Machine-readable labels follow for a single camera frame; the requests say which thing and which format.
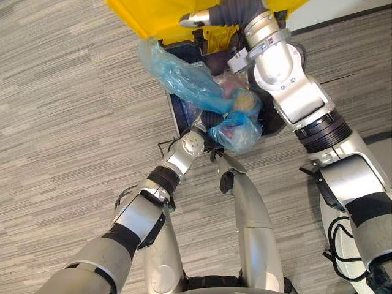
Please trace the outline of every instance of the black cable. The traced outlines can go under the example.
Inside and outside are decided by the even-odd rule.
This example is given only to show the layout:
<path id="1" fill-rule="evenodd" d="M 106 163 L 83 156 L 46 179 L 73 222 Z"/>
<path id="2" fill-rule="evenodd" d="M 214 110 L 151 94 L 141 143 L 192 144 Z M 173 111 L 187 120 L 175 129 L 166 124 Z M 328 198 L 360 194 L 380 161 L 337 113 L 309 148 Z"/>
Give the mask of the black cable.
<path id="1" fill-rule="evenodd" d="M 128 187 L 127 189 L 125 189 L 124 191 L 122 191 L 122 192 L 120 193 L 120 195 L 118 195 L 118 198 L 117 198 L 117 200 L 116 200 L 116 202 L 115 202 L 115 210 L 116 210 L 117 207 L 120 205 L 121 199 L 124 198 L 126 195 L 131 194 L 131 193 L 132 193 L 132 189 L 133 189 L 133 188 L 136 188 L 136 187 L 137 187 L 137 185 L 133 185 L 133 186 L 131 186 L 131 187 Z"/>
<path id="2" fill-rule="evenodd" d="M 341 216 L 341 217 L 337 217 L 335 218 L 331 223 L 330 226 L 328 227 L 328 242 L 330 244 L 330 251 L 331 254 L 328 254 L 326 252 L 323 252 L 323 256 L 325 256 L 328 260 L 332 261 L 333 264 L 333 268 L 335 270 L 335 273 L 350 282 L 358 282 L 362 279 L 364 279 L 367 275 L 368 272 L 365 271 L 362 275 L 358 276 L 358 277 L 347 277 L 345 274 L 343 274 L 340 270 L 339 267 L 337 265 L 337 260 L 341 261 L 341 262 L 359 262 L 362 261 L 361 258 L 359 257 L 355 257 L 355 258 L 341 258 L 336 251 L 336 235 L 337 232 L 339 231 L 339 229 L 341 229 L 349 238 L 353 238 L 353 235 L 351 233 L 349 233 L 349 231 L 342 225 L 342 224 L 337 224 L 337 226 L 335 227 L 335 229 L 333 230 L 334 225 L 341 221 L 341 220 L 350 220 L 347 216 Z"/>
<path id="3" fill-rule="evenodd" d="M 177 141 L 177 140 L 178 140 L 177 138 L 173 137 L 173 139 L 171 139 L 171 140 L 169 140 L 169 141 L 164 141 L 164 142 L 160 142 L 160 143 L 157 144 L 157 145 L 158 145 L 158 148 L 159 148 L 160 155 L 162 156 L 162 158 L 164 158 L 165 155 L 164 155 L 164 151 L 162 150 L 161 145 L 167 144 L 167 143 L 172 143 L 172 144 L 173 144 L 173 142 L 175 142 L 175 141 Z"/>
<path id="4" fill-rule="evenodd" d="M 296 47 L 297 49 L 299 48 L 302 51 L 302 69 L 303 71 L 305 71 L 306 66 L 307 66 L 307 51 L 304 45 L 302 45 L 301 43 L 297 43 L 297 42 L 292 42 L 290 43 L 291 45 L 293 45 L 294 47 Z"/>

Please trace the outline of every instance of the metal clamp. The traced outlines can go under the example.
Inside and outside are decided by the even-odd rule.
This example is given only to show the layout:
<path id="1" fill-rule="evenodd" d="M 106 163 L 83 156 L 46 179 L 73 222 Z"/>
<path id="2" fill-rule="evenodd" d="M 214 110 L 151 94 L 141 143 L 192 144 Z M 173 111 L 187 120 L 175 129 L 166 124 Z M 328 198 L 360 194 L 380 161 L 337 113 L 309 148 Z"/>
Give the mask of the metal clamp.
<path id="1" fill-rule="evenodd" d="M 150 193 L 156 200 L 160 203 L 165 203 L 170 201 L 170 194 L 160 185 L 151 181 L 150 179 L 143 180 L 137 187 L 138 194 L 141 191 L 146 191 Z"/>
<path id="2" fill-rule="evenodd" d="M 268 36 L 259 42 L 248 54 L 247 58 L 250 60 L 254 60 L 258 55 L 262 55 L 267 49 L 274 46 L 275 44 L 285 41 L 287 38 L 291 36 L 290 31 L 285 28 L 280 31 L 275 32 L 274 34 Z"/>

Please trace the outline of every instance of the black rubber joint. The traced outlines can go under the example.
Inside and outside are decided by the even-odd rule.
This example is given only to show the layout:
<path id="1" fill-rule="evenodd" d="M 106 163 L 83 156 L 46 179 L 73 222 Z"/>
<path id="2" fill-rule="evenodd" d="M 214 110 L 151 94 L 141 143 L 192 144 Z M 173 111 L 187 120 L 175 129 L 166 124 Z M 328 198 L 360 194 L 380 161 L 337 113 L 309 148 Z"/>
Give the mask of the black rubber joint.
<path id="1" fill-rule="evenodd" d="M 392 200 L 385 192 L 367 194 L 348 202 L 345 207 L 356 227 L 369 219 L 392 214 Z"/>
<path id="2" fill-rule="evenodd" d="M 268 11 L 261 0 L 226 0 L 222 5 L 209 9 L 209 20 L 213 26 L 240 25 L 242 28 L 257 15 Z"/>
<path id="3" fill-rule="evenodd" d="M 127 249 L 130 258 L 134 257 L 137 247 L 140 245 L 140 238 L 127 227 L 115 223 L 109 232 L 105 233 L 101 238 L 108 238 L 116 241 Z"/>
<path id="4" fill-rule="evenodd" d="M 156 167 L 147 178 L 162 186 L 170 196 L 173 195 L 174 190 L 179 184 L 178 175 L 167 167 Z"/>
<path id="5" fill-rule="evenodd" d="M 343 141 L 352 131 L 340 113 L 333 110 L 295 134 L 308 153 L 317 153 Z"/>

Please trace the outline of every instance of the wire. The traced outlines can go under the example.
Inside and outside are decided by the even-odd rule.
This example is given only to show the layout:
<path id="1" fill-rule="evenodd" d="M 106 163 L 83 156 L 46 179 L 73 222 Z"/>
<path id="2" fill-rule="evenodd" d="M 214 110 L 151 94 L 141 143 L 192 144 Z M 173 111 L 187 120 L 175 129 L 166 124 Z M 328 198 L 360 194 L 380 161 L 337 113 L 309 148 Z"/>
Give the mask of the wire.
<path id="1" fill-rule="evenodd" d="M 162 156 L 162 158 L 164 158 L 165 155 L 164 155 L 164 151 L 162 150 L 161 145 L 167 144 L 167 143 L 171 143 L 170 146 L 169 146 L 169 150 L 170 150 L 171 145 L 174 144 L 174 142 L 177 141 L 177 140 L 178 140 L 178 138 L 173 137 L 173 139 L 171 139 L 169 141 L 164 141 L 164 142 L 160 142 L 160 143 L 157 144 L 158 148 L 159 148 L 160 155 Z"/>
<path id="2" fill-rule="evenodd" d="M 350 220 L 347 216 L 341 216 L 341 217 L 337 217 L 335 218 L 331 223 L 330 226 L 328 227 L 328 242 L 330 244 L 330 252 L 331 254 L 328 254 L 326 251 L 323 252 L 323 256 L 325 256 L 328 260 L 330 260 L 333 264 L 333 268 L 336 272 L 336 274 L 347 280 L 350 282 L 358 282 L 362 279 L 364 279 L 367 275 L 368 272 L 365 271 L 362 275 L 358 276 L 358 277 L 347 277 L 345 274 L 343 274 L 340 270 L 339 267 L 337 265 L 337 260 L 341 261 L 341 262 L 360 262 L 362 261 L 362 259 L 360 257 L 355 257 L 355 258 L 342 258 L 337 254 L 336 251 L 336 235 L 340 230 L 342 230 L 349 238 L 353 238 L 353 235 L 342 225 L 342 224 L 337 224 L 335 229 L 333 230 L 333 227 L 336 223 L 338 223 L 341 220 Z"/>
<path id="3" fill-rule="evenodd" d="M 122 191 L 122 192 L 120 193 L 120 195 L 118 195 L 118 198 L 117 198 L 117 200 L 116 200 L 116 202 L 115 202 L 115 210 L 116 210 L 117 207 L 120 205 L 121 199 L 124 198 L 126 195 L 131 194 L 131 193 L 132 193 L 132 189 L 133 189 L 133 188 L 136 188 L 136 187 L 137 187 L 137 185 L 133 185 L 133 186 L 131 186 L 131 187 L 128 187 L 127 189 L 125 189 L 124 191 Z"/>

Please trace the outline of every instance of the black band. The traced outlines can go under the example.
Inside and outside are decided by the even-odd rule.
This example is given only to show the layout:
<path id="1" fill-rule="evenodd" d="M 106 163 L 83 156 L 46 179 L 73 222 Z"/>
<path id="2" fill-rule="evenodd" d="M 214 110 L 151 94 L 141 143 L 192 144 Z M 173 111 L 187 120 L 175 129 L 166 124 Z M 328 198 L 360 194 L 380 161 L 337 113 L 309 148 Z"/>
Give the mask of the black band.
<path id="1" fill-rule="evenodd" d="M 140 244 L 140 238 L 133 231 L 129 230 L 123 225 L 115 223 L 109 232 L 104 234 L 101 238 L 108 238 L 116 241 L 127 249 L 130 258 L 134 257 L 135 251 Z"/>
<path id="2" fill-rule="evenodd" d="M 385 192 L 357 198 L 345 205 L 356 227 L 378 216 L 392 213 L 392 201 Z"/>
<path id="3" fill-rule="evenodd" d="M 80 262 L 74 263 L 73 265 L 69 265 L 66 268 L 77 268 L 80 265 Z M 109 276 L 105 271 L 101 270 L 100 268 L 96 267 L 94 272 L 98 275 L 100 275 L 102 278 L 107 281 L 107 283 L 110 285 L 110 293 L 109 294 L 116 294 L 117 293 L 117 287 L 116 283 L 114 280 Z"/>
<path id="4" fill-rule="evenodd" d="M 110 293 L 109 294 L 117 293 L 116 283 L 111 278 L 111 276 L 109 276 L 105 271 L 102 271 L 100 268 L 96 268 L 96 270 L 94 272 L 96 274 L 100 275 L 101 277 L 103 277 L 107 281 L 107 283 L 110 285 L 111 289 L 110 289 Z"/>
<path id="5" fill-rule="evenodd" d="M 337 110 L 322 116 L 311 124 L 295 131 L 308 153 L 330 148 L 346 139 L 352 131 Z"/>
<path id="6" fill-rule="evenodd" d="M 164 213 L 162 213 L 158 219 L 158 221 L 155 223 L 153 229 L 148 233 L 147 237 L 143 240 L 143 242 L 140 243 L 140 245 L 137 247 L 137 249 L 142 249 L 146 246 L 151 246 L 153 245 L 155 239 L 157 238 L 160 230 L 164 226 L 164 223 L 166 221 L 166 216 Z"/>
<path id="7" fill-rule="evenodd" d="M 173 195 L 174 190 L 179 184 L 178 175 L 167 167 L 156 167 L 147 178 L 162 186 L 170 196 Z"/>

